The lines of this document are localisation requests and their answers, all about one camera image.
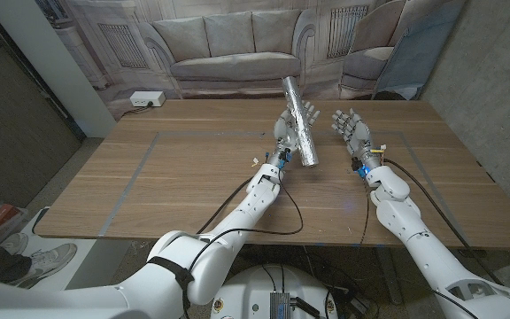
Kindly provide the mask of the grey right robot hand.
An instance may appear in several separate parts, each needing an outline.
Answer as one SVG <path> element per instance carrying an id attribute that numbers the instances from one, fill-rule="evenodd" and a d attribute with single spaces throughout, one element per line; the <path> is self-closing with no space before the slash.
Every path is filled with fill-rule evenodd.
<path id="1" fill-rule="evenodd" d="M 369 128 L 352 108 L 348 113 L 336 110 L 332 119 L 334 121 L 332 128 L 343 138 L 352 156 L 361 158 L 366 152 L 371 151 Z"/>

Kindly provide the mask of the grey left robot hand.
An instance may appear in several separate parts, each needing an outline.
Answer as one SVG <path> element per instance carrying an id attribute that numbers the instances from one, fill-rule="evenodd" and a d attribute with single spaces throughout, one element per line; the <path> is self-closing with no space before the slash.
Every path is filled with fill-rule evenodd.
<path id="1" fill-rule="evenodd" d="M 320 116 L 320 110 L 315 110 L 310 101 L 302 101 L 305 108 L 305 118 L 310 128 Z M 274 125 L 274 137 L 277 143 L 289 148 L 292 152 L 299 150 L 298 134 L 296 133 L 295 117 L 291 114 L 292 103 L 287 104 L 287 108 L 281 113 Z"/>

